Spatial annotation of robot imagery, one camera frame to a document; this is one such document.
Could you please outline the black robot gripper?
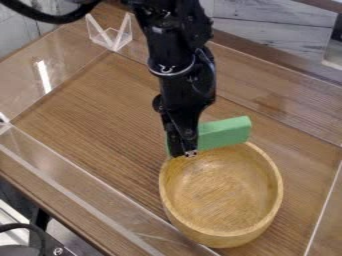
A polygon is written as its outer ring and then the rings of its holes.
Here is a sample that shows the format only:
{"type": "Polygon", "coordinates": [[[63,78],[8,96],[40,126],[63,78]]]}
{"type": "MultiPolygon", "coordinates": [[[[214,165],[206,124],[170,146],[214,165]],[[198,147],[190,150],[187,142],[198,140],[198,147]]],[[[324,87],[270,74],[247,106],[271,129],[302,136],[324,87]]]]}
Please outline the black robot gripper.
{"type": "Polygon", "coordinates": [[[207,47],[183,56],[165,51],[149,57],[149,71],[159,79],[154,108],[163,122],[169,153],[173,157],[193,155],[199,117],[217,98],[215,57],[207,47]]]}

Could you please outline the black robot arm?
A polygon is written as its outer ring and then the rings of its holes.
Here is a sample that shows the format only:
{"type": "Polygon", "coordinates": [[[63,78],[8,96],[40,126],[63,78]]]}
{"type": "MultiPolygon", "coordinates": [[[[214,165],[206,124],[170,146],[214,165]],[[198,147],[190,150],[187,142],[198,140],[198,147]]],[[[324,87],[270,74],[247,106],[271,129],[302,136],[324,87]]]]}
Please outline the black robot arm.
{"type": "Polygon", "coordinates": [[[217,98],[213,20],[199,0],[116,0],[132,12],[147,42],[147,67],[159,79],[153,101],[174,157],[199,150],[199,118],[217,98]]]}

